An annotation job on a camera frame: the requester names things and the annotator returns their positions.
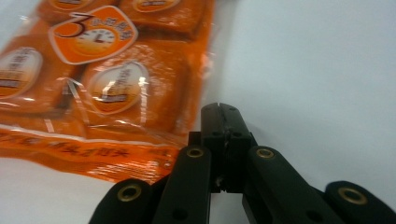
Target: white surface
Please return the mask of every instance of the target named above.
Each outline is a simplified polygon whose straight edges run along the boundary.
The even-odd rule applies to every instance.
[[[36,1],[2,0],[0,45]],[[364,186],[396,209],[396,2],[219,0],[203,105],[239,108],[318,189]],[[111,183],[0,159],[0,223],[86,223]],[[211,223],[248,223],[216,195]]]

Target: white table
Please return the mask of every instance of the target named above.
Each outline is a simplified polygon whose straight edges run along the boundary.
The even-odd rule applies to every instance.
[[[4,46],[37,0],[1,2]],[[239,108],[312,186],[349,180],[395,210],[395,11],[390,0],[219,0],[202,104]],[[87,223],[112,185],[0,159],[0,223]],[[213,195],[211,223],[248,223],[241,196]]]

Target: plastic packaging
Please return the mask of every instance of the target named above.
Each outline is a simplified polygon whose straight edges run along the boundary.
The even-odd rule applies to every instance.
[[[200,104],[214,0],[42,0],[0,54],[0,156],[110,181],[169,174]]]

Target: clock graphic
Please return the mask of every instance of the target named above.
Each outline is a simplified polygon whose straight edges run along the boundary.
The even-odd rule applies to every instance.
[[[107,29],[88,30],[75,39],[75,48],[85,55],[101,55],[116,44],[116,35]]]

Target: brass ring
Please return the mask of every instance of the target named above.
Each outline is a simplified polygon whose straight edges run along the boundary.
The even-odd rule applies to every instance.
[[[130,195],[130,194],[126,193],[126,191],[128,189],[133,189],[134,194]],[[128,186],[125,186],[122,189],[120,189],[118,196],[119,196],[120,201],[122,201],[124,203],[128,203],[128,202],[131,202],[131,201],[137,199],[141,194],[142,194],[142,189],[140,188],[140,186],[137,184],[132,184],[132,185],[128,185]]]
[[[259,148],[257,150],[257,155],[265,159],[271,159],[275,156],[274,152],[267,148]]]
[[[191,158],[200,158],[204,156],[204,152],[200,148],[194,147],[187,150],[187,155]]]
[[[359,199],[355,199],[355,198],[349,197],[349,196],[347,195],[347,193],[349,193],[349,192],[355,194],[356,196],[358,196]],[[340,196],[341,196],[344,200],[346,200],[347,202],[349,202],[349,203],[354,203],[354,204],[357,204],[357,205],[364,205],[364,204],[367,204],[367,202],[368,202],[366,196],[364,196],[362,193],[358,192],[358,191],[355,190],[355,189],[351,189],[351,188],[340,188],[340,189],[338,190],[338,194],[340,194]]]

